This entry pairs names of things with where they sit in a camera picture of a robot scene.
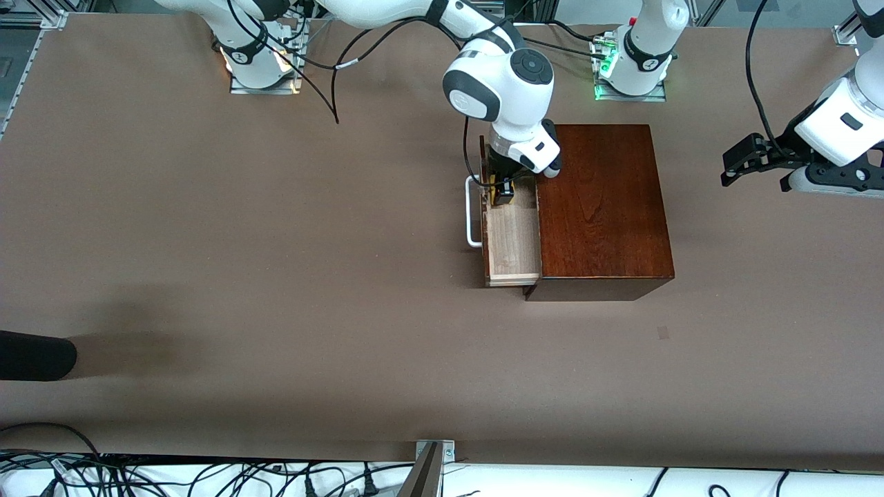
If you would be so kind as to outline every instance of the wooden drawer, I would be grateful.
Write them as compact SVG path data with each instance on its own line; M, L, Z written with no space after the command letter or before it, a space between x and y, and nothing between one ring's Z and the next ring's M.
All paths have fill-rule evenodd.
M482 177L487 148L482 145ZM489 287L529 287L540 279L540 229L537 184L534 176L515 180L515 198L492 207L491 194L482 189L482 252L485 284Z
M486 285L525 287L531 301L632 301L673 279L650 128L556 130L559 176L518 179L509 205L483 190Z

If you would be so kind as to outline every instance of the black cable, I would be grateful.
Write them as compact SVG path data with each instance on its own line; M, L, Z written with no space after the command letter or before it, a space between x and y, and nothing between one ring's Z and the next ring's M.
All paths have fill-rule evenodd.
M273 497L273 485L271 485L271 483L270 483L269 481L267 481L267 480L265 480L265 479L263 479L263 478L259 478L259 477L257 476L257 474L260 473L260 472L262 471L262 468L259 468L259 467L257 467L257 466L254 466L253 469L254 469L254 472L251 472L251 473L249 473L249 474L243 476L242 481L240 482L239 486L237 486L236 488L234 488L233 490L231 490L231 497L239 497L239 496L240 496L240 493L242 492L242 487L245 486L246 483L247 483L250 479L253 479L253 480L256 480L256 481L260 481L261 483L267 485L267 488L270 490L269 496L270 496L270 497Z
M258 23L257 19L255 19L255 18L253 18L253 17L251 17L251 16L248 16L248 18L249 18L249 20L252 21L252 24L254 24L255 27L258 28L258 30L261 30L261 29L262 29L262 26L261 26L260 23ZM301 36L301 35L304 33L304 27L305 27L306 25L307 25L307 20L306 20L306 18L305 18L305 19L301 22L301 31L299 31L297 34L293 34L292 37L289 38L288 40L291 41L291 40L297 38L298 36ZM260 40L258 40L258 37L255 36L254 34L252 34L250 31L247 30L246 33L248 33L248 35L251 36L256 42L259 42L259 41L260 41ZM276 42L276 43L279 43L279 44L282 45L282 46L286 46L286 45L287 45L287 41L280 40L279 38L273 36L273 35L270 34L270 33L267 34L267 38L269 38L270 40L273 40L273 41ZM307 56L303 56L303 55L301 55L300 53L295 52L295 51L290 52L290 53L292 54L293 57L297 57L297 58L303 59L304 62L306 62L306 63L308 63L308 64L311 64L311 65L315 65L316 67L319 67L320 69L326 69L326 70L328 70L328 71L332 71L332 70L334 70L334 66L333 66L333 65L321 64L321 63L319 63L319 62L317 62L317 61L315 61L315 60L313 60L313 59L307 58Z
M201 481L200 478L202 477L202 475L206 471L212 469L213 466L216 466L216 465L207 466L207 467L203 468L202 471L200 471L199 473L196 473L196 477L194 478L194 481L190 482L190 488L187 489L187 497L191 497L194 494L194 488L196 487L196 484ZM227 470L231 469L232 467L233 467L232 464L227 464L227 467L224 468L223 470L221 470L220 472L227 471Z
M510 16L510 17L511 17L513 20L515 20L515 18L517 18L517 17L519 17L520 15L522 15L522 12L524 12L525 9L527 9L527 8L529 7L529 5L536 5L537 2L539 2L539 1L540 1L540 0L532 0L531 2L525 2L525 5L523 5L521 9L519 9L515 14L513 14L513 15Z
M669 471L669 468L663 468L663 471L661 471L657 475L657 478L654 479L654 485L651 487L651 491L648 492L644 497L653 497L654 494L657 493L657 487L660 486L660 481L663 479L663 475L665 475L667 471Z
M369 463L367 461L362 462L364 465L364 469L362 470L362 476L365 478L365 487L362 489L362 497L374 497L378 495L380 492L375 486L375 479L371 477L371 473L369 472Z
M728 489L721 486L721 485L710 485L709 489L706 491L706 494L709 497L719 497L719 496L715 495L716 490L721 490L724 493L725 497L730 497L730 492L728 492Z
M211 469L213 469L213 468L217 468L218 466L226 466L226 467L225 467L225 468L222 468L222 469L220 469L220 470L218 470L218 471L215 471L214 473L212 473L212 474L210 474L210 475L206 475L206 476L203 476L203 475L202 475L202 474L205 473L206 471L211 470ZM151 485L162 485L162 486L192 486L192 485L195 485L195 484L197 484L197 483L199 483L199 482L201 482L201 481L205 481L205 480L207 480L207 479L209 479L209 478L214 478L214 477L220 475L221 473L223 473L223 472L229 470L231 466L232 466L232 464L211 464L210 466L206 467L205 469L203 469L202 471L200 471L199 473L197 473L197 474L196 474L196 478L194 478L193 481L191 481L190 483L181 483L181 482L176 482L176 481L163 481L163 482L151 482ZM141 478L141 479L143 479L143 480L145 480L145 481L148 481L147 478L143 477L143 476L140 475L140 474L135 473L135 471L138 470L138 468L139 468L138 466L135 466L135 467L133 468L133 470L130 470L129 472L133 473L133 474L134 474L135 476L137 476L138 478ZM146 485L146 484L139 484L139 483L135 482L135 483L133 483L132 485L139 486L139 485Z
M325 102L325 106L329 108L329 111L331 111L331 114L334 116L335 122L337 123L338 122L338 113L335 111L334 108L332 108L332 104L329 103L329 100L328 100L328 98L325 97L325 94L319 90L319 87L317 85L315 85L313 83L313 81L310 80L310 78L308 78L307 75L304 74L304 72L301 69L298 69L298 67L296 67L295 64L292 64L292 62L290 60L288 60L286 58L286 56L284 56L282 53L280 53L279 50L276 50L274 47L271 47L266 41L259 39L257 36L252 34L251 31L246 29L245 25L243 25L242 21L240 21L240 17L236 15L236 11L233 9L233 1L232 0L227 0L227 8L230 10L230 13L233 16L233 19L236 20L236 23L238 25L240 25L240 29L242 29L243 31L248 33L252 38L254 38L257 42L260 42L264 47L272 50L273 53L275 53L279 56L279 58L286 61L286 64L290 65L292 67L292 69L294 69L294 71L296 73L298 73L298 75L300 75L319 94L319 96L323 99L323 102Z
M294 474L292 475L292 477L289 478L288 481L286 481L284 485L282 485L282 488L279 489L279 491L278 491L277 494L276 494L276 497L282 497L283 494L286 493L286 489L287 489L287 487L288 487L289 485L291 485L292 483L294 483L294 480L298 479L299 476L307 474L307 472L309 471L309 469L310 469L310 466L309 466L309 464L308 464L307 467L304 468L303 470L300 470L300 471L298 471L297 473L294 473Z
M367 474L370 475L370 474L373 474L373 473L378 473L378 472L380 472L380 471L397 470L397 469L399 469L399 468L410 468L410 467L412 467L412 466L414 466L414 465L415 465L414 463L405 463L405 464L394 464L394 465L392 465L392 466L384 466L383 468L374 468L373 470L369 470L369 471L367 471L367 472L365 472L365 473L363 473L363 474L361 474L361 475L359 475L359 476L356 476L356 477L350 478L349 480L344 481L344 483L342 483L342 484L340 484L340 485L334 487L334 488L331 490L331 492L328 492L328 493L325 495L325 497L332 497L332 496L335 494L335 492L337 492L337 491L341 491L341 493L344 493L344 490L347 489L347 486L348 486L348 485L350 485L351 483L353 483L353 482L355 482L355 481L359 481L359 480L362 479L362 478L365 478L365 475L367 475Z
M119 470L110 470L110 479L117 485L117 497L123 497L123 490L126 490L126 497L135 497L132 487L128 485L125 473ZM109 486L104 489L104 497L111 497L111 488Z
M425 20L426 20L425 17L412 17L412 18L406 18L406 19L401 20L398 24L391 27L386 33L384 33L380 38L378 38L376 42L374 42L367 50L365 50L364 53L362 53L362 55L351 60L350 62L347 62L346 66L356 64L357 62L368 57L371 52L373 52L378 46L380 46L380 44L383 43L384 40L387 39L387 37L389 37L391 34L393 34L393 32L395 32L400 27L403 27L406 24L411 24L413 22L425 21ZM457 38L453 34L451 34L450 32L448 32L445 29L441 29L441 31L446 36L448 36L448 38L452 41L452 43L454 43L455 46L457 46L458 50L461 48L461 45L458 44ZM366 34L368 34L370 32L371 32L370 29L365 29L362 32L360 32L359 34L357 34L356 36L354 36L354 38L352 40L350 40L350 42L347 44L347 46L344 47L344 49L340 52L340 56L338 57L338 62L335 63L335 69L331 73L331 107L334 108L334 110L335 110L335 119L337 119L337 117L338 117L338 113L337 113L337 111L338 111L338 93L337 93L338 71L340 69L343 69L343 67L341 67L341 64L344 62L344 57L347 56L347 53L354 47L354 45L356 45L357 42L359 42L359 40L361 40L363 38L363 36L365 36Z
M761 99L758 98L758 90L755 89L755 81L752 79L752 38L755 36L755 28L758 26L758 19L761 18L761 12L765 9L765 5L767 5L767 0L761 0L758 4L758 10L755 11L755 17L752 18L752 24L749 25L749 35L746 37L746 81L749 83L749 91L752 93L752 100L755 101L755 106L758 108L758 116L761 118L761 125L765 127L767 139L781 156L788 157L789 154L783 151L780 144L776 142L774 133L771 131L771 125L767 121L765 107L761 104Z
M71 466L71 470L73 472L77 473L77 476L80 477L80 481L82 481L84 485L87 485L87 488L89 489L89 493L92 494L92 497L98 497L98 494L95 493L95 490L92 488L92 486L88 485L89 482L88 482L88 480L86 480L86 475L83 474L83 471L80 471L79 468L76 468L74 466Z
M790 471L785 470L782 472L782 476L776 482L776 497L780 497L780 489L782 488L782 482L786 481L786 477L789 475Z
M323 472L323 471L337 471L337 472L340 473L340 479L341 479L341 481L347 481L347 474L344 472L344 470L342 470L341 468L339 468L339 467L337 467L337 466L331 466L330 468L320 468L320 469L318 469L318 470L311 470L311 471L310 471L310 474L311 474L311 475L315 475L315 474L317 474L317 473L321 473L321 472ZM364 476L364 477L371 478L371 473L368 473L368 474L363 473L363 476Z
M524 39L526 42L536 43L538 45L543 45L543 46L549 47L551 49L561 50L563 52L575 53L577 55L582 55L582 56L586 56L589 58L605 58L605 56L600 53L590 53L590 52L584 52L584 51L580 51L580 50L568 49L565 47L561 47L559 45L553 45L552 43L541 42L539 40L532 40L531 38L525 38L524 36L522 37L522 39Z
M567 24L565 24L564 22L561 22L561 21L559 21L559 20L555 20L555 19L545 21L545 22L543 22L543 23L541 23L541 24L558 26L558 27L564 29L565 32L567 32L567 33L570 34L571 36L574 36L576 39L578 39L578 40L582 40L582 41L584 41L584 42L590 42L590 43L592 43L592 39L595 38L596 36L599 36L599 35L601 35L601 34L604 34L604 32L599 33L599 34L591 34L591 35L589 35L589 36L587 36L586 34L580 34L580 33L577 33L575 30L571 29L571 26L569 26L569 25L567 25Z
M8 432L9 430L16 430L19 428L35 428L35 427L41 427L41 426L46 426L46 427L50 427L50 428L60 428L62 430L66 430L68 432L73 433L74 435L77 436L78 439L80 439L84 444L86 444L86 447L89 447L89 452L92 453L92 456L95 458L95 461L97 463L100 461L101 458L98 455L98 449L95 448L95 444L92 443L92 440L90 440L86 435L79 432L75 428L68 426L67 424L50 423L48 421L32 421L29 423L18 423L18 424L12 424L10 426L5 426L3 428L0 428L0 433Z
M525 176L531 175L531 171L520 172L519 174L515 174L509 180L497 181L495 183L483 183L479 176L473 172L473 166L469 164L469 152L467 151L467 136L469 134L469 117L466 117L463 121L463 163L467 166L467 172L469 172L469 177L476 183L478 186L483 188L496 187L497 185L503 185L505 183L509 183L511 181L518 180L519 178L524 178Z
M65 489L65 497L71 497L71 493L67 490L67 484L65 482L65 477L59 473L55 468L52 469L55 473L55 480L61 484L61 487ZM52 494L55 495L55 488L52 489Z

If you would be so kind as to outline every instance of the power cord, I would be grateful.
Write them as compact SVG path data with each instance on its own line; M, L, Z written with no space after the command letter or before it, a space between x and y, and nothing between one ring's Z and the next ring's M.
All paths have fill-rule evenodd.
M749 26L749 35L746 37L746 81L749 83L749 91L752 93L752 100L755 101L755 106L758 108L758 116L761 118L761 125L765 127L767 139L781 156L788 157L789 154L783 151L780 144L776 142L774 133L771 131L771 125L767 121L765 107L762 105L761 99L758 98L758 90L755 89L755 81L752 79L752 38L755 36L755 28L758 26L758 19L761 18L761 12L764 11L765 5L767 5L767 0L761 0L758 4L758 9L755 11L755 17L752 18L752 24Z
M240 29L242 29L243 31L248 33L252 38L254 38L256 41L260 42L264 47L272 50L273 53L275 53L277 56L279 56L279 58L281 60L284 60L286 62L286 64L291 66L292 69L294 69L294 71L296 73L298 73L298 75L301 76L319 94L319 96L323 99L325 106L329 108L329 111L331 111L331 114L332 114L332 116L334 116L335 122L337 123L338 122L338 112L332 107L332 104L329 102L329 99L319 89L319 87L316 84L314 84L313 81L310 80L310 78L308 78L306 74L304 74L304 71L302 71L301 69L298 69L298 67L295 64L292 64L292 62L290 60L288 60L282 53L280 53L279 50L276 50L276 48L271 47L265 40L261 40L256 35L252 34L251 31L246 29L246 26L244 24L242 24L240 17L236 15L236 11L233 9L233 1L232 0L227 0L227 8L230 10L230 13L233 16L233 19L240 26Z
M720 497L720 495L715 494L716 490L721 490L721 492L724 493L724 497L730 497L730 492L728 492L728 489L721 485L710 485L709 489L706 491L706 494L709 497Z
M782 482L786 481L786 477L789 475L791 471L785 470L782 472L782 476L780 479L776 481L776 497L780 497L780 490L782 489Z
M571 26L565 24L564 22L561 22L560 20L555 20L555 19L548 20L546 22L537 23L537 24L546 24L547 26L558 26L558 27L564 29L566 33L570 34L571 36L575 37L576 39L582 40L584 42L590 42L590 43L592 43L593 38L605 33L605 32L602 32L602 33L591 34L591 35L580 34L580 33L577 33L574 29L571 29Z
M363 464L365 464L365 470L362 471L362 476L365 478L365 490L362 491L362 497L374 497L379 494L379 491L375 486L375 479L371 477L369 464Z
M380 44L383 43L384 40L386 40L387 37L389 37L391 34L393 34L393 32L395 32L397 29L399 29L407 24L411 24L413 22L425 21L425 20L427 20L427 18L423 17L423 16L422 17L406 18L406 19L401 20L398 24L391 27L386 33L384 33L380 38L378 38L376 42L374 42L367 50L365 50L364 53L362 53L362 55L360 55L359 57L357 57L353 60L350 60L347 63L344 63L344 57L347 56L347 53L354 47L354 45L356 45L357 42L359 42L359 40L361 40L363 38L363 36L370 33L371 30L365 29L362 32L360 32L359 34L357 34L352 40L350 40L350 43L348 43L347 46L344 47L344 49L340 52L340 56L338 57L338 62L335 63L334 71L331 73L331 106L335 109L335 119L337 119L337 109L338 109L338 94L336 91L337 90L337 83L338 83L338 71L340 69L345 68L345 67L349 67L350 65L354 65L354 64L358 63L359 61L363 60L364 58L368 57L371 52L373 52L378 46L380 46ZM444 29L442 27L439 27L439 29L442 31L442 33L444 33L448 37L449 40L451 40L452 43L454 43L454 46L456 46L458 50L461 49L461 45L457 42L456 36L451 34L451 32L449 32L447 29Z
M654 485L651 487L651 491L646 493L644 497L654 497L654 494L657 493L657 487L660 486L660 481L663 479L663 475L665 475L667 471L669 471L669 468L663 468L663 471L661 471L657 475L657 478L654 479Z
M780 475L780 478L776 481L776 490L774 493L775 497L780 497L780 491L782 489L782 482L786 480L786 477L789 475L790 472L791 472L790 470L783 471L782 475ZM709 488L706 490L706 495L708 495L708 497L721 497L720 494L716 495L716 492L715 492L716 490L720 490L720 494L723 494L724 497L730 497L730 492L728 492L728 489L721 486L721 485L717 485L717 484L710 485Z
M259 30L261 29L261 24L258 23L257 19L255 19L255 18L253 18L253 17L251 17L251 16L249 16L248 18L249 18L249 20L252 21L252 24L254 24L255 27L257 27ZM267 34L267 38L269 38L270 40L273 40L274 42L276 42L276 43L278 43L278 44L280 44L280 45L282 45L282 46L286 46L287 43L288 43L289 41L291 41L291 40L297 38L298 36L301 36L301 35L304 33L304 28L305 28L306 25L307 25L307 19L304 18L304 19L302 19L302 21L301 21L301 29L298 31L298 33L297 33L297 34L293 34L291 38L288 38L288 39L286 39L286 40L281 40L281 39L279 39L279 38L273 36L273 35L270 34L270 33ZM250 31L246 31L246 33L248 33L248 35L251 36L252 39L254 39L256 42L259 42L259 41L260 41L260 40L258 40L258 37L255 36L254 34L252 34ZM308 63L308 64L310 64L310 65L315 65L316 67L319 67L320 69L325 69L325 70L327 70L327 71L332 71L332 70L335 69L335 66L334 66L334 65L321 64L321 63L319 63L319 62L317 62L317 61L315 61L315 60L313 60L313 59L307 58L307 56L304 56L304 55L302 55L302 54L300 54L300 53L298 53L298 52L291 52L291 53L292 53L292 57L297 57L297 58L303 60L304 62L306 62L306 63Z
M316 489L313 487L313 481L310 480L309 466L307 468L307 474L304 476L304 493L307 497L316 497Z
M410 468L414 465L415 465L414 463L404 463L404 464L393 464L390 466L384 466L382 468L372 468L370 470L364 471L363 474L361 474L357 477L353 477L348 480L344 480L344 483L332 488L332 490L330 492L328 492L324 497L332 497L336 492L339 492L339 496L343 497L344 491L347 489L348 485L350 485L351 483L354 483L356 481L359 481L362 478L365 478L367 475L379 473L381 471L397 470L399 468Z
M533 40L531 38L526 38L524 36L522 37L522 39L525 40L526 42L535 43L537 45L543 45L545 47L549 47L551 49L556 49L556 50L561 50L563 52L575 53L577 55L582 55L582 56L586 56L589 58L599 58L599 59L605 58L605 56L600 53L590 53L590 52L584 52L584 51L580 51L580 50L569 49L566 47L561 47L559 45L554 45L552 43L541 42L540 40Z

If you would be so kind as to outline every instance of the metal bracket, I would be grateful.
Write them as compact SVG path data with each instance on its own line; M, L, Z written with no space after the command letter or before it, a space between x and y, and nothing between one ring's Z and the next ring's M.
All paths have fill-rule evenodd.
M704 12L704 14L700 16L700 19L698 19L696 23L694 23L694 26L707 27L712 24L713 19L715 19L715 16L718 15L719 11L721 10L721 6L724 5L725 1L726 0L713 0L713 2L709 4L709 8L706 10L706 12Z
M415 459L420 459L423 450L433 442L442 444L442 463L454 462L454 440L418 440L415 448Z
M454 461L451 440L418 440L417 461L397 497L439 497L442 465Z
M854 47L857 45L857 33L863 25L859 22L856 12L850 14L841 24L832 27L832 36L836 45L841 47Z

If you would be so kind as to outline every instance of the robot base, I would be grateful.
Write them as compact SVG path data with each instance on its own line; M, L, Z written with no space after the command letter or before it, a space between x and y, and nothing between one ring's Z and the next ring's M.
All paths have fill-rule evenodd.
M614 59L617 58L617 35L614 31L607 31L601 36L596 36L590 43L590 53L602 54L603 59L592 59L592 81L595 87L596 100L617 100L623 102L665 102L666 86L663 81L650 93L641 96L625 95L611 86L611 83L602 78L603 71L607 71Z
M599 78L598 73L592 74L592 80L595 84L596 100L618 100L623 102L665 102L666 86L663 81L657 83L657 86L651 90L651 93L641 96L624 95L615 90L611 83L607 80Z
M294 29L288 25L275 23L274 27L272 24L268 25L268 29L270 29L271 34L277 38L278 40L288 40L286 44L286 48L284 50L279 50L286 59L294 64L300 70L304 70L304 59L295 57L293 53L300 53L299 50L304 50L304 46L307 44L307 40L309 39L309 31L310 24L301 19ZM230 78L230 93L234 95L297 95L301 92L301 76L292 71L292 67L284 61L279 61L281 66L289 69L289 73L283 76L283 78L267 88L250 88L239 82L235 77L231 75Z

